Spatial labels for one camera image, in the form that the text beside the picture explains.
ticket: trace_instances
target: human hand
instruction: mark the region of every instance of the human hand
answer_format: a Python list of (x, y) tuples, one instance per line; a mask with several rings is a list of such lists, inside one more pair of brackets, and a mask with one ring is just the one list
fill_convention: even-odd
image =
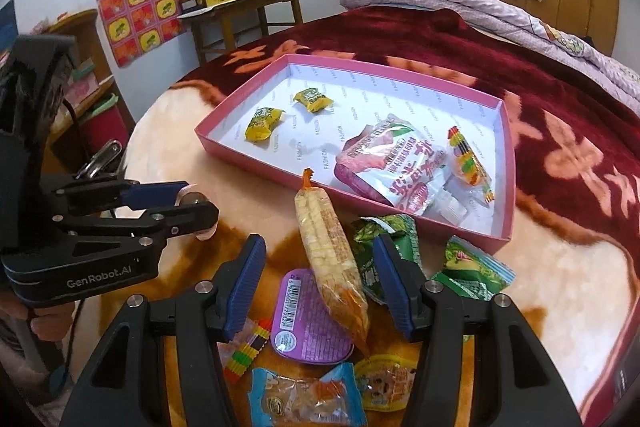
[[(71, 327), (75, 309), (76, 304), (69, 302), (53, 308), (34, 310), (36, 317), (31, 319), (31, 331), (41, 341), (61, 341)], [(29, 317), (27, 306), (22, 304), (10, 289), (0, 290), (0, 311), (24, 321)]]

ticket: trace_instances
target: metal clip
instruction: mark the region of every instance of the metal clip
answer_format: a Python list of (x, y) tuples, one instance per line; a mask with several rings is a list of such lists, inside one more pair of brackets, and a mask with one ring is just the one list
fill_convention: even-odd
[(107, 165), (116, 159), (122, 153), (122, 144), (117, 140), (109, 140), (97, 153), (89, 160), (89, 163), (75, 175), (76, 180), (80, 178), (94, 178)]

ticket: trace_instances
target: pink snack bag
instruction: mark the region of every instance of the pink snack bag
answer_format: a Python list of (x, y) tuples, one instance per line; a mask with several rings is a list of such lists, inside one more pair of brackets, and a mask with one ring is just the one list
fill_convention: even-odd
[(446, 156), (409, 122), (390, 114), (345, 144), (334, 174), (364, 198), (420, 215), (450, 176)]

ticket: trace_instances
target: barcode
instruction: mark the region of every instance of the barcode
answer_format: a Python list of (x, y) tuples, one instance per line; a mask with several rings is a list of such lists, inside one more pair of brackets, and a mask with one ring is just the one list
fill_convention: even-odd
[(287, 282), (287, 293), (284, 297), (282, 317), (280, 318), (281, 330), (293, 330), (293, 324), (296, 322), (296, 312), (298, 311), (301, 283), (300, 279), (289, 279), (289, 282)]
[(346, 418), (344, 418), (342, 416), (342, 411), (337, 410), (331, 416), (320, 416), (320, 415), (318, 415), (315, 419), (318, 421), (318, 423), (337, 423), (337, 424), (342, 424), (342, 423), (344, 423), (344, 420)]

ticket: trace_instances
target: red blanket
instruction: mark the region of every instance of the red blanket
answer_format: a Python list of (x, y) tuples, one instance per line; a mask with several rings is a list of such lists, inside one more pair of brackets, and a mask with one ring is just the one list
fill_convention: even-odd
[(516, 146), (518, 205), (570, 241), (618, 245), (635, 274), (634, 309), (583, 412), (587, 426), (599, 425), (613, 407), (614, 368), (640, 318), (638, 118), (578, 71), (482, 35), (450, 10), (353, 10), (252, 42), (174, 87), (196, 86), (218, 101), (286, 53), (407, 68), (504, 100)]

